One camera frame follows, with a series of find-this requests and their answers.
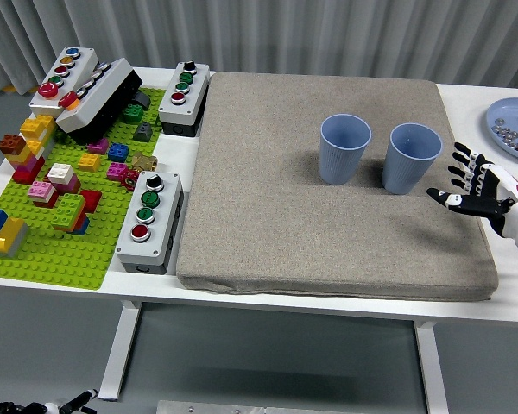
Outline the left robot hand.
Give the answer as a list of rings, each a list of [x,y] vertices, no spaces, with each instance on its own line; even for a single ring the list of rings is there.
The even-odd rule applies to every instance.
[[[62,413],[62,414],[72,414],[75,412],[80,413],[96,413],[97,411],[87,407],[86,405],[95,399],[98,395],[98,391],[96,389],[88,389],[77,397],[65,402],[65,403],[39,403],[32,402],[29,405],[18,405],[11,401],[0,402],[0,413],[34,413],[34,414],[44,414],[44,413]]]

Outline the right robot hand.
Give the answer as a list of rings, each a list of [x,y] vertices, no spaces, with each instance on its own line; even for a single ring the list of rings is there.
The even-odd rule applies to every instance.
[[[518,180],[460,142],[454,144],[452,158],[461,164],[448,167],[452,184],[464,192],[429,188],[426,193],[448,210],[488,219],[500,237],[512,239],[518,247]]]

